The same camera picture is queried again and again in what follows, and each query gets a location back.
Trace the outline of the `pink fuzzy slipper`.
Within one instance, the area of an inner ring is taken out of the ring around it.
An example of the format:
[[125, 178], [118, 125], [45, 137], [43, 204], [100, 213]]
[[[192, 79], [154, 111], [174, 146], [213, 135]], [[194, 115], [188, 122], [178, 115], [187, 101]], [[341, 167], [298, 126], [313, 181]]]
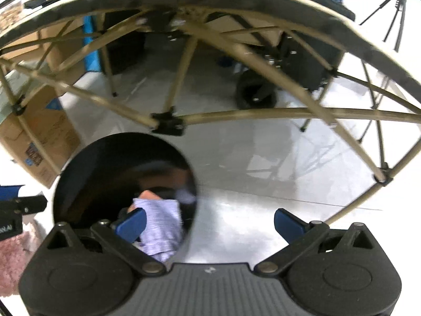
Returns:
[[18, 294], [19, 279], [33, 254], [31, 245], [30, 232], [1, 241], [1, 297]]

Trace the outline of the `black wheel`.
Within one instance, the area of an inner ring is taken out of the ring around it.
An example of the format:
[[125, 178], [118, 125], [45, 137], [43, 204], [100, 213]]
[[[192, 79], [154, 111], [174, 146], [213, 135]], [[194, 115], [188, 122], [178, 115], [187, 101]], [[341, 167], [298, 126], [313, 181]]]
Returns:
[[235, 88], [238, 109], [274, 108], [277, 101], [277, 87], [266, 78], [250, 69], [239, 76]]

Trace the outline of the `cardboard box with green liner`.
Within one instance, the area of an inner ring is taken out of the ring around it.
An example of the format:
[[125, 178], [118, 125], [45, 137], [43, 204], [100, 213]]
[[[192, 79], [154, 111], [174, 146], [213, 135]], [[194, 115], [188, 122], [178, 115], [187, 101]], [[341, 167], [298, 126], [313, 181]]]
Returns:
[[31, 83], [12, 71], [1, 82], [1, 145], [19, 166], [45, 187], [81, 144], [55, 88]]

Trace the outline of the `purple knitted cloth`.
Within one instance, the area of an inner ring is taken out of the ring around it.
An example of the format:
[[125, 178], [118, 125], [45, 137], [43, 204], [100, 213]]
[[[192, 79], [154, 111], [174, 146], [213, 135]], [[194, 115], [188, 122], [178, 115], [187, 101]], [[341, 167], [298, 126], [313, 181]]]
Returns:
[[146, 212], [146, 228], [133, 246], [162, 263], [176, 254], [184, 238], [181, 211], [177, 200], [135, 198], [129, 210]]

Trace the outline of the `clear jar black lid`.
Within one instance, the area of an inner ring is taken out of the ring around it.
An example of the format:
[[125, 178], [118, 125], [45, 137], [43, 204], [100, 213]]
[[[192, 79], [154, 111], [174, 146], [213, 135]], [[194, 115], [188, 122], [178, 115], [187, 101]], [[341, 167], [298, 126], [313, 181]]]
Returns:
[[4, 31], [16, 24], [21, 18], [20, 15], [22, 11], [22, 0], [5, 0], [4, 2], [1, 2], [0, 31]]

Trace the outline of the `black round trash bin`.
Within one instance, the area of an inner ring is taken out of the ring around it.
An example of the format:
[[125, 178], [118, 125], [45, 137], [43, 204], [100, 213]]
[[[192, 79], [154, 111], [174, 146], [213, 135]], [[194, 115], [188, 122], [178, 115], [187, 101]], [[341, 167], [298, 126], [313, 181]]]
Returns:
[[196, 216], [198, 189], [189, 162], [174, 146], [143, 133], [120, 133], [94, 141], [66, 166], [53, 195], [53, 219], [75, 230], [114, 222], [135, 198], [177, 200], [184, 238]]

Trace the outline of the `folding table frame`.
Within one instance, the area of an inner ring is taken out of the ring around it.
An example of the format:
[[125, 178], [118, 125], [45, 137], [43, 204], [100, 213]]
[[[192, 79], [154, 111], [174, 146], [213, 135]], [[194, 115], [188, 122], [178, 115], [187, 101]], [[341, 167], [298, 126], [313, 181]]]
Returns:
[[[308, 0], [63, 0], [1, 34], [1, 50], [32, 31], [79, 16], [135, 9], [51, 73], [1, 58], [7, 68], [58, 88], [88, 140], [153, 130], [170, 107], [175, 142], [191, 159], [215, 214], [271, 217], [286, 208], [329, 223], [382, 222], [420, 215], [420, 57], [404, 61], [365, 29]], [[123, 96], [67, 84], [61, 75], [85, 55], [130, 31], [153, 31], [158, 13], [175, 42], [150, 36], [152, 54], [123, 75]], [[314, 96], [272, 58], [207, 18], [250, 21], [253, 32], [285, 31], [327, 71], [327, 96]], [[277, 87], [274, 108], [240, 110], [235, 88], [253, 70]]]

